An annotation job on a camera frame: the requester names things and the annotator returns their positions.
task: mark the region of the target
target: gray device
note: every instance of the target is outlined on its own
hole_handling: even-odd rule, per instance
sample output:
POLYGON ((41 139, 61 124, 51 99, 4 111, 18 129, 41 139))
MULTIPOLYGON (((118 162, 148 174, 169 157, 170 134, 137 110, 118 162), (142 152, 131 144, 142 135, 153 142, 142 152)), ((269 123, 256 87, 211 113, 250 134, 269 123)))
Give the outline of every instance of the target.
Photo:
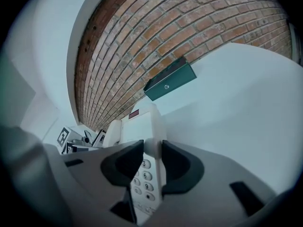
MULTIPOLYGON (((16 189, 48 221, 79 227, 136 225, 130 184, 143 153, 149 154, 146 142, 60 155, 55 146, 43 146, 20 129, 2 130, 18 138, 14 153, 1 149, 16 189)), ((228 157, 167 140, 160 152, 166 185, 161 205, 144 227, 254 226, 281 199, 228 157)))

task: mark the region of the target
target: brick wall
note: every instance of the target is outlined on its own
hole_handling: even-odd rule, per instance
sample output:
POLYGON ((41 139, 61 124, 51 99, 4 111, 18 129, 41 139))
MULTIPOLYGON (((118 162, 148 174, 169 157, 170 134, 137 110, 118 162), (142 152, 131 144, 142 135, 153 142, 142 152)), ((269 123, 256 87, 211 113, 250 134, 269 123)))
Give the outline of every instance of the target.
POLYGON ((79 119, 106 130, 130 113, 145 83, 181 55, 192 63, 236 42, 291 58, 286 18, 276 0, 102 0, 79 46, 79 119))

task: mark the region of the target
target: red label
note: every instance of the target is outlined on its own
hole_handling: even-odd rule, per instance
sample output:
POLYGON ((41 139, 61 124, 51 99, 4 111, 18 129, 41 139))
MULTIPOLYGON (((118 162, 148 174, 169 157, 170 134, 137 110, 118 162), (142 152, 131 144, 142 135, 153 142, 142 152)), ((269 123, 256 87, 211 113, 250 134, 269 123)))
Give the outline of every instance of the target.
POLYGON ((133 113, 131 113, 130 115, 128 115, 128 119, 131 119, 135 116, 137 116, 139 114, 139 109, 137 109, 136 111, 134 111, 133 113))

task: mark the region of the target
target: black slot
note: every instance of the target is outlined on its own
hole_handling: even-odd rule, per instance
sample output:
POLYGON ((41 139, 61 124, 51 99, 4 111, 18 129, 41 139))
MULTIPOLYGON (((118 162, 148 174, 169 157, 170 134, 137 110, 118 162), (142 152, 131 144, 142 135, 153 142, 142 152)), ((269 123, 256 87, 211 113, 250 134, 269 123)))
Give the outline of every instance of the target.
POLYGON ((244 182, 232 183, 230 187, 241 202, 248 216, 253 215, 264 207, 264 204, 244 182))
POLYGON ((144 141, 106 157, 101 163, 103 175, 112 185, 128 187, 143 161, 144 141))
POLYGON ((80 160, 80 159, 75 159, 75 160, 71 160, 71 161, 66 161, 66 162, 65 162, 65 165, 66 165, 67 167, 70 167, 70 166, 75 166, 75 165, 78 165, 78 164, 81 164, 81 163, 83 163, 82 160, 80 160))
POLYGON ((123 201, 118 202, 114 207, 111 208, 110 211, 129 222, 135 224, 137 223, 137 217, 134 211, 134 205, 129 187, 126 189, 123 201))
POLYGON ((204 166, 199 158, 167 140, 162 141, 162 162, 166 169, 167 182, 162 188, 163 196, 188 192, 204 174, 204 166))

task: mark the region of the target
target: green box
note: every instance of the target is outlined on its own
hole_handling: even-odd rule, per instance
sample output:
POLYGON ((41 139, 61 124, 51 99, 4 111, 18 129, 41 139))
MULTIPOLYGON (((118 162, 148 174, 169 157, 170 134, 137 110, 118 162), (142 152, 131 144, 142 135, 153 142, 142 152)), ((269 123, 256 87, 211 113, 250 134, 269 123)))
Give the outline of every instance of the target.
POLYGON ((190 64, 181 57, 150 79, 143 90, 154 101, 195 78, 197 76, 190 64))

